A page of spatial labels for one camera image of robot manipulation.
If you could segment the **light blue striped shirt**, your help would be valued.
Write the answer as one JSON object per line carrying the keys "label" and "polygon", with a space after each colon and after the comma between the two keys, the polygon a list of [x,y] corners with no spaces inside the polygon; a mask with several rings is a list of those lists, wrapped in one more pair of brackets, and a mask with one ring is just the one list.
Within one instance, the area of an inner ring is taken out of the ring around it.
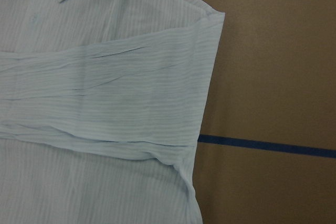
{"label": "light blue striped shirt", "polygon": [[202,223],[224,18],[202,0],[1,0],[1,223]]}

